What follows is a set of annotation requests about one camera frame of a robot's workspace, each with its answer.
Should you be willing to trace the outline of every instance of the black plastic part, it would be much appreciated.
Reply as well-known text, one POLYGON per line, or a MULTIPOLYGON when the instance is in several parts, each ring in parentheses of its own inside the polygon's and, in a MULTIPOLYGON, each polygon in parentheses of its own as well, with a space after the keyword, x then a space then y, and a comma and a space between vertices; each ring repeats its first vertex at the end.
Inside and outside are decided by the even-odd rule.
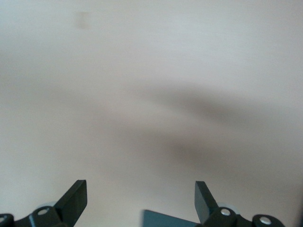
POLYGON ((54 207, 38 208, 18 221, 11 214, 0 214, 0 227, 73 227, 86 205, 86 181, 78 180, 54 207))
POLYGON ((204 181, 196 181, 195 185, 195 208, 201 224, 218 209, 218 204, 214 200, 204 181))
POLYGON ((281 221, 279 221, 277 218, 270 216, 270 215, 264 215, 264 214, 257 214, 252 218, 252 223, 254 227, 284 227, 281 221), (270 225, 264 224, 260 221, 261 217, 266 217, 271 221, 270 225))
POLYGON ((203 226, 208 227, 235 227, 237 224, 237 215, 235 212, 229 208, 220 207, 219 209, 212 212, 211 216, 203 224, 203 226), (230 215, 224 215, 221 210, 229 210, 230 215))
POLYGON ((78 180, 54 205, 62 222, 72 227, 87 205, 86 181, 78 180))
POLYGON ((143 213, 143 227, 285 227, 281 221, 269 215, 255 215, 252 221, 248 221, 232 209, 219 207, 202 181, 197 181, 195 185, 195 208, 201 223, 146 210, 143 213), (262 223, 261 217, 268 218, 271 223, 262 223))
POLYGON ((142 227, 195 227, 197 223, 160 214, 150 210, 143 211, 142 227))

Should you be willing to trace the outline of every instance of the screw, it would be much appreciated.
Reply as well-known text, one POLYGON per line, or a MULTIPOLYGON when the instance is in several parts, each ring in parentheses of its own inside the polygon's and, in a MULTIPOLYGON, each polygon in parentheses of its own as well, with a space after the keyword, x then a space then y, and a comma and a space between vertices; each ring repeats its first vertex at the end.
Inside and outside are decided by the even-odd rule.
POLYGON ((260 221, 265 225, 270 225, 271 224, 271 220, 267 217, 260 217, 260 221))
POLYGON ((0 217, 0 223, 6 219, 6 216, 0 217))
POLYGON ((231 212, 224 208, 224 209, 221 210, 221 214, 223 214, 225 216, 230 216, 231 212))
POLYGON ((48 208, 38 211, 38 215, 44 215, 48 212, 48 208))

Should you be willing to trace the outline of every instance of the silver screw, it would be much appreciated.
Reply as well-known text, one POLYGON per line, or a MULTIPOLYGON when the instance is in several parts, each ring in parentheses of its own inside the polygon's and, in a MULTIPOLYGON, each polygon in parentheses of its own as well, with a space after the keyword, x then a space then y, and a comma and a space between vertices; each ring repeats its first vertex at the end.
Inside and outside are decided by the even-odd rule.
POLYGON ((6 219, 6 216, 0 217, 0 223, 6 219))
POLYGON ((271 224, 271 220, 267 217, 260 217, 260 221, 265 225, 270 225, 271 224))
POLYGON ((43 209, 43 210, 40 210, 38 211, 38 215, 44 215, 48 212, 48 208, 47 209, 43 209))
POLYGON ((224 209, 221 210, 221 214, 223 214, 225 216, 230 216, 231 212, 224 208, 224 209))

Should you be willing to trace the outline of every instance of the white wall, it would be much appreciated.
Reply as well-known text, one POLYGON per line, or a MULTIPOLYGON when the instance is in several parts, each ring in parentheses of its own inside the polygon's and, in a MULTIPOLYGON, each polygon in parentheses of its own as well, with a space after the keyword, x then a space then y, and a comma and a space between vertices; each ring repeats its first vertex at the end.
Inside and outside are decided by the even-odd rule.
POLYGON ((76 226, 198 221, 195 180, 294 226, 302 197, 303 2, 0 2, 0 213, 77 179, 76 226))

